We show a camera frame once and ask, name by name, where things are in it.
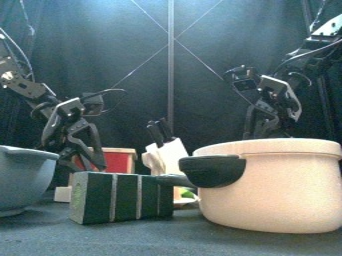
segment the black handle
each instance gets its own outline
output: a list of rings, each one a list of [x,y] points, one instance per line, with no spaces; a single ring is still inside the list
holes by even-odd
[[[202,188],[233,184],[243,175],[246,159],[238,155],[191,156],[179,159],[179,169],[190,182]]]
[[[149,125],[147,125],[147,131],[151,135],[151,138],[158,146],[158,148],[162,148],[165,143],[163,143],[163,135],[159,131],[159,128],[155,124],[155,122],[153,123],[153,121],[149,122]]]
[[[175,137],[173,135],[173,131],[171,131],[171,128],[169,126],[169,123],[167,123],[166,119],[161,118],[159,121],[157,121],[157,124],[158,124],[158,127],[159,127],[161,132],[162,132],[163,137],[165,137],[165,143],[174,141]]]

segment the white object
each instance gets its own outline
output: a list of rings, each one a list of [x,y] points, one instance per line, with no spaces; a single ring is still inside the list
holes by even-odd
[[[235,154],[247,160],[241,179],[199,188],[205,217],[225,226],[278,233],[322,233],[342,226],[338,143],[261,139],[198,149],[194,156]]]
[[[178,161],[181,158],[187,157],[189,153],[179,138],[165,143],[161,148],[157,147],[155,143],[149,145],[146,151],[142,154],[143,164],[151,169],[153,175],[185,175],[179,170]]]
[[[165,163],[166,174],[185,175],[179,170],[178,161],[181,158],[187,157],[189,154],[181,139],[177,138],[171,142],[167,142],[157,152],[162,162]]]
[[[60,203],[70,203],[72,186],[56,187],[54,201]]]
[[[0,217],[19,214],[42,198],[51,183],[58,154],[0,146]]]

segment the metal pole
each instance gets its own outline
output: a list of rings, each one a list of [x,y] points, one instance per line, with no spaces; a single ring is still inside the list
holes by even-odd
[[[174,63],[175,63],[175,2],[169,0],[169,93],[167,93],[167,122],[174,131]]]

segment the pot handle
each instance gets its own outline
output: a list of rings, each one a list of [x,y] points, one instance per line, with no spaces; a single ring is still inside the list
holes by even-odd
[[[51,152],[28,149],[28,148],[18,148],[11,146],[2,146],[3,152],[8,155],[23,157],[23,156],[32,156],[35,158],[43,158],[50,160],[58,160],[59,155]]]
[[[179,159],[179,169],[190,182],[202,188],[233,184],[243,175],[246,159],[238,155],[191,156]]]

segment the red box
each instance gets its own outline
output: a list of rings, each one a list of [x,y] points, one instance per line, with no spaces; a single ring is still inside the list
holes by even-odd
[[[102,148],[107,162],[106,172],[111,173],[135,173],[137,152],[133,148]],[[79,158],[75,158],[75,164],[84,169]]]

